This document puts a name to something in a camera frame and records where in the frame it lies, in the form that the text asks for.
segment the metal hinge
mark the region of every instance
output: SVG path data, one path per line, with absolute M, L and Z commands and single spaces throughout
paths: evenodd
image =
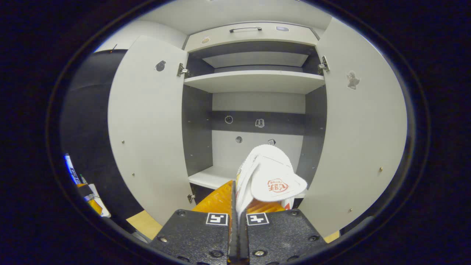
M 326 72 L 329 72 L 329 70 L 330 70 L 329 65 L 327 64 L 327 59 L 325 58 L 325 56 L 322 56 L 322 64 L 317 66 L 317 72 L 319 73 L 319 75 L 323 74 L 322 70 L 325 70 Z
M 191 204 L 191 202 L 193 201 L 193 199 L 195 198 L 195 196 L 194 196 L 194 195 L 191 195 L 191 194 L 188 194 L 187 198 L 188 198 L 188 201 L 189 201 L 190 204 Z
M 183 64 L 180 63 L 179 66 L 178 66 L 177 76 L 181 76 L 182 74 L 184 74 L 184 77 L 185 77 L 185 78 L 190 77 L 190 70 L 185 69 L 185 68 L 183 67 Z

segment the metal handle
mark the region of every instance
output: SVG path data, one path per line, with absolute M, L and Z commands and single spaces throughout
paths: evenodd
M 256 28 L 256 29 L 258 29 L 259 31 L 262 30 L 261 27 L 243 27 L 243 28 L 233 28 L 233 29 L 230 29 L 229 32 L 230 32 L 230 33 L 233 33 L 234 30 L 236 30 L 236 29 L 245 29 L 245 28 Z

